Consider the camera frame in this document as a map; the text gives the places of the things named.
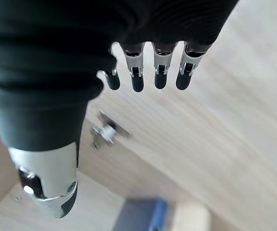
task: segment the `black rubber grip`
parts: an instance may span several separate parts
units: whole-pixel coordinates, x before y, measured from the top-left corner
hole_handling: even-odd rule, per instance
[[[179,72],[176,80],[176,87],[179,90],[185,90],[190,84],[191,77],[188,73],[184,73],[183,75]]]
[[[163,89],[166,86],[167,74],[165,75],[163,72],[159,72],[159,74],[155,74],[154,76],[154,84],[157,89]]]
[[[106,81],[108,82],[109,88],[112,90],[117,90],[120,87],[120,80],[118,77],[118,73],[116,73],[115,76],[113,76],[112,72],[106,72],[107,77]]]
[[[139,77],[138,74],[134,74],[132,79],[132,88],[136,92],[141,92],[144,89],[144,80],[143,76]]]

